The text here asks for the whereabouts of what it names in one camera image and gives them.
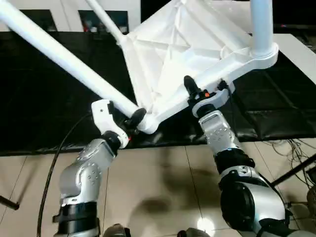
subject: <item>robotic arm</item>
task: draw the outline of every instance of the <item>robotic arm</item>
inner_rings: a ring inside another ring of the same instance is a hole
[[[222,81],[218,91],[201,91],[194,80],[186,76],[185,87],[193,115],[214,153],[219,183],[221,209],[228,225],[244,237],[315,237],[305,231],[288,228],[289,220],[278,192],[255,169],[253,159],[244,153],[223,114],[216,110],[227,99],[219,102],[218,94],[231,94]]]
[[[244,237],[316,237],[305,231],[288,228],[289,219],[278,192],[255,169],[253,159],[242,150],[231,127],[217,108],[231,95],[223,81],[218,91],[201,91],[186,76],[188,103],[214,153],[219,183],[221,208],[225,221]],[[92,104],[93,118],[102,139],[93,140],[76,161],[60,177],[61,207],[54,216],[58,232],[55,236],[96,237],[100,235],[97,200],[102,174],[107,171],[119,148],[128,143],[128,136],[111,115],[109,100]],[[128,122],[135,129],[146,111],[138,110]],[[186,231],[186,237],[203,237],[206,233]]]
[[[100,235],[97,200],[102,175],[108,170],[118,149],[128,143],[128,136],[115,124],[111,109],[109,100],[92,103],[94,122],[102,138],[87,145],[60,176],[61,207],[59,214],[53,217],[53,222],[59,224],[55,236]]]

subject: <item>black mat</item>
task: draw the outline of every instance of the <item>black mat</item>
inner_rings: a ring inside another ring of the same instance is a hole
[[[52,36],[135,102],[120,48],[111,36],[52,33]],[[100,99],[15,33],[0,33],[0,155],[52,153],[72,125]],[[234,114],[241,141],[316,136],[316,85],[282,53],[266,70],[235,81]],[[232,123],[230,103],[221,108]],[[86,119],[64,151],[77,151],[99,131]],[[186,109],[152,135],[140,134],[128,148],[204,143]]]

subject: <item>black tripod leg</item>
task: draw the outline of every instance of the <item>black tripod leg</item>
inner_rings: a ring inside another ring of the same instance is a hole
[[[19,209],[20,205],[18,203],[11,202],[10,200],[0,196],[0,204],[3,204],[13,210]]]

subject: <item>tiled floor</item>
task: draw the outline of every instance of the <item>tiled floor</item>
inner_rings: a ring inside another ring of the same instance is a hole
[[[316,139],[304,141],[316,146]],[[290,169],[289,157],[278,155],[267,143],[244,143],[243,147],[270,181]],[[286,143],[277,147],[281,154],[289,150]],[[302,150],[309,156],[316,153],[306,145]],[[59,175],[76,155],[63,154],[57,161],[43,215],[43,237],[56,232],[51,217],[59,209]],[[21,203],[17,211],[0,205],[1,237],[36,236],[40,199],[52,159],[53,155],[0,158],[0,195]],[[121,223],[131,229],[133,237],[166,237],[198,227],[206,228],[212,237],[238,237],[222,218],[218,181],[212,153],[205,145],[120,151],[103,176],[98,201],[101,229]],[[308,189],[296,177],[278,189],[286,201],[306,201]],[[291,228],[316,233],[304,205],[294,205],[291,210]]]

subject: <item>white metal tube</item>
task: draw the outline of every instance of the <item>white metal tube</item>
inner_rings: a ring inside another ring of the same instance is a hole
[[[264,58],[273,53],[272,0],[251,0],[250,7],[253,36],[251,53],[256,58]]]
[[[0,0],[0,21],[100,97],[112,100],[126,116],[131,117],[138,109],[134,103],[6,0]]]
[[[86,0],[102,23],[109,29],[118,43],[125,37],[97,0]]]

